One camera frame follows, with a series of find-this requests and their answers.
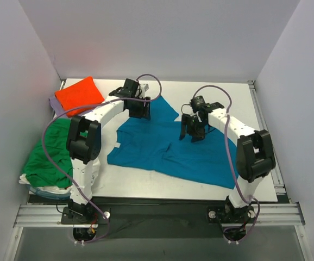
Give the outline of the teal blue t shirt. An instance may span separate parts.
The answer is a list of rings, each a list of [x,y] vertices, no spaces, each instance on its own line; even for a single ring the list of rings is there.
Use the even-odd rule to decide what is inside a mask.
[[[163,97],[151,103],[150,114],[150,120],[130,117],[118,128],[119,146],[107,156],[110,165],[234,188],[222,132],[215,129],[197,142],[190,136],[180,140],[179,115]]]

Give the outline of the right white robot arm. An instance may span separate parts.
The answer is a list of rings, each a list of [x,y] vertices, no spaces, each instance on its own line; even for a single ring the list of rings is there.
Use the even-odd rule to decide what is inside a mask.
[[[254,199],[258,185],[276,167],[271,135],[267,130],[256,130],[229,115],[229,108],[218,102],[206,103],[203,96],[190,100],[192,114],[181,116],[179,139],[187,134],[191,141],[205,139],[205,127],[224,134],[226,154],[234,177],[235,188],[226,199],[224,217],[236,222],[243,209]]]

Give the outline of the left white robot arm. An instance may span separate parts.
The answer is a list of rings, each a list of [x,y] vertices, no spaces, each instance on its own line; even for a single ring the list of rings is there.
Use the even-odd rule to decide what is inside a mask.
[[[66,149],[72,163],[72,189],[68,208],[79,223],[92,220],[94,207],[91,205],[94,161],[102,148],[102,128],[116,115],[127,110],[130,117],[150,120],[150,101],[146,96],[148,84],[126,79],[123,86],[110,92],[103,103],[83,116],[71,120]]]

